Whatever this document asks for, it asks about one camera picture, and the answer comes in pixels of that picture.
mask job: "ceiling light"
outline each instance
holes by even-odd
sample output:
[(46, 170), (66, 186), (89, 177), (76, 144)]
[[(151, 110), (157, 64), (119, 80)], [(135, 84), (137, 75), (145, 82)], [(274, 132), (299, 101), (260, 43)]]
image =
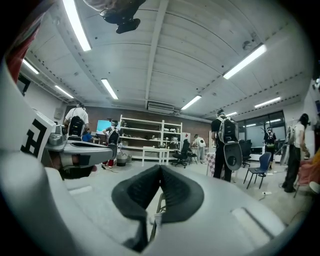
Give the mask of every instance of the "ceiling light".
[(267, 104), (272, 103), (272, 102), (280, 101), (280, 99), (281, 99), (281, 97), (274, 98), (274, 99), (268, 100), (268, 101), (266, 101), (266, 102), (264, 102), (264, 103), (255, 105), (254, 107), (255, 107), (255, 108), (259, 108), (259, 107), (261, 107), (261, 106), (263, 106), (263, 105), (267, 105)]
[(255, 124), (255, 123), (253, 123), (253, 124), (248, 124), (246, 127), (251, 127), (251, 126), (256, 126), (256, 124)]
[(55, 88), (57, 88), (58, 90), (60, 90), (61, 92), (63, 92), (65, 95), (67, 95), (67, 96), (70, 97), (71, 99), (74, 98), (74, 97), (72, 97), (69, 93), (67, 93), (66, 91), (62, 90), (58, 85), (56, 85)]
[(22, 61), (29, 69), (31, 69), (34, 73), (37, 75), (39, 74), (39, 71), (36, 70), (27, 60), (23, 59)]
[(104, 84), (105, 88), (108, 90), (108, 92), (110, 93), (112, 98), (114, 98), (115, 100), (119, 100), (117, 95), (115, 94), (114, 90), (112, 90), (108, 80), (107, 79), (101, 79), (101, 82)]
[(197, 95), (195, 96), (187, 105), (185, 105), (183, 108), (181, 108), (181, 110), (185, 110), (187, 108), (189, 108), (193, 103), (195, 103), (196, 101), (200, 100), (201, 96)]
[(90, 44), (87, 40), (87, 37), (85, 35), (84, 29), (81, 25), (79, 15), (77, 12), (76, 4), (74, 0), (63, 0), (64, 8), (66, 11), (66, 14), (68, 15), (69, 21), (71, 23), (71, 26), (73, 28), (73, 31), (76, 35), (76, 38), (79, 41), (79, 44), (81, 45), (83, 51), (89, 51), (91, 50)]
[(281, 121), (281, 119), (271, 120), (270, 123), (275, 123), (275, 122), (279, 122), (279, 121)]
[(232, 112), (232, 113), (230, 113), (230, 114), (226, 114), (225, 116), (226, 117), (230, 117), (230, 116), (233, 116), (233, 115), (236, 115), (236, 114), (238, 114), (237, 112)]
[(238, 73), (245, 66), (253, 62), (256, 58), (258, 58), (260, 55), (262, 55), (266, 51), (267, 51), (267, 47), (264, 44), (261, 45), (256, 50), (254, 50), (248, 57), (246, 57), (243, 61), (241, 61), (238, 65), (236, 65), (234, 68), (232, 68), (227, 73), (225, 73), (223, 77), (225, 79), (231, 78), (234, 74)]

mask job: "blue chair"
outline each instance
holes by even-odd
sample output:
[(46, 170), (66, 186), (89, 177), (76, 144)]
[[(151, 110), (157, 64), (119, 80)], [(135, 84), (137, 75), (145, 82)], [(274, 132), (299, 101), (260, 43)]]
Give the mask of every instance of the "blue chair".
[(246, 178), (247, 178), (247, 175), (248, 175), (248, 172), (249, 172), (249, 171), (252, 173), (252, 175), (251, 175), (249, 184), (248, 184), (248, 186), (246, 187), (246, 189), (249, 188), (250, 182), (251, 182), (252, 177), (254, 176), (254, 174), (255, 174), (254, 183), (256, 183), (256, 180), (257, 180), (257, 176), (258, 176), (258, 175), (259, 175), (260, 177), (262, 177), (261, 182), (260, 182), (259, 189), (261, 188), (262, 181), (264, 180), (264, 177), (266, 177), (265, 173), (268, 171), (268, 168), (269, 168), (270, 159), (271, 159), (271, 153), (270, 153), (270, 152), (265, 152), (265, 153), (264, 153), (262, 156), (260, 156), (260, 158), (259, 158), (260, 167), (258, 167), (258, 168), (257, 168), (257, 167), (251, 167), (251, 168), (249, 167), (249, 168), (248, 168), (248, 171), (246, 172), (246, 175), (245, 175), (243, 184), (245, 184), (245, 182), (246, 182)]

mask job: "black pants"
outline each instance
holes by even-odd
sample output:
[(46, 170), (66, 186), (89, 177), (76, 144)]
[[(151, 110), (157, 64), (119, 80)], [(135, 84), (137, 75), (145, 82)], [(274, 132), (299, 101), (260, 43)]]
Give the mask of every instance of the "black pants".
[(222, 167), (224, 166), (224, 180), (227, 182), (231, 182), (231, 174), (232, 171), (228, 168), (225, 153), (224, 153), (224, 146), (218, 146), (215, 152), (215, 166), (214, 166), (214, 178), (220, 179)]
[(283, 183), (285, 191), (291, 191), (294, 188), (299, 167), (300, 167), (301, 153), (300, 148), (290, 145), (289, 148), (289, 160), (288, 160), (288, 171)]
[(275, 153), (275, 147), (265, 147), (265, 152), (270, 152), (271, 153), (271, 158), (270, 162), (274, 161), (274, 153)]

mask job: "black office chair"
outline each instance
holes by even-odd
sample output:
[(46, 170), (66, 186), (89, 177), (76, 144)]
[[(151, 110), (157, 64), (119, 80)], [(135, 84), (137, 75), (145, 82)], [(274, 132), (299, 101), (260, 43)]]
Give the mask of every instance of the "black office chair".
[(247, 161), (251, 158), (250, 153), (251, 153), (252, 143), (245, 142), (243, 139), (241, 139), (239, 141), (239, 145), (240, 145), (241, 152), (242, 152), (242, 164), (243, 164), (243, 167), (244, 168), (246, 166), (250, 167), (250, 164), (247, 163)]
[(190, 165), (191, 162), (192, 162), (192, 158), (194, 158), (195, 163), (198, 164), (198, 163), (197, 163), (197, 159), (196, 159), (198, 156), (197, 156), (197, 154), (195, 154), (195, 153), (192, 152), (192, 150), (190, 149), (190, 147), (188, 148), (187, 155), (188, 155), (188, 157), (190, 158), (189, 165)]
[(183, 141), (183, 146), (182, 146), (182, 149), (181, 149), (181, 152), (180, 151), (176, 151), (176, 153), (174, 153), (172, 156), (174, 158), (177, 159), (177, 162), (175, 162), (175, 166), (177, 165), (183, 165), (184, 168), (186, 168), (186, 165), (187, 165), (187, 158), (188, 158), (188, 149), (189, 149), (189, 146), (190, 146), (190, 143), (188, 142), (187, 139), (185, 139)]

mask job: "white ceiling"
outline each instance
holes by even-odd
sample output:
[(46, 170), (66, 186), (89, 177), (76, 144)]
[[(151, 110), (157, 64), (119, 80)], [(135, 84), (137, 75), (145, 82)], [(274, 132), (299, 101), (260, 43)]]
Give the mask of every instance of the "white ceiling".
[[(300, 101), (310, 84), (311, 47), (293, 17), (271, 0), (147, 0), (134, 16), (140, 26), (124, 34), (75, 2), (92, 49), (82, 51), (58, 1), (26, 57), (41, 71), (38, 84), (49, 90), (58, 84), (87, 106), (144, 110), (149, 99), (180, 110), (202, 95), (180, 113), (212, 120), (224, 108), (242, 120)], [(266, 53), (229, 80), (222, 77), (260, 43)], [(278, 96), (281, 102), (254, 108)]]

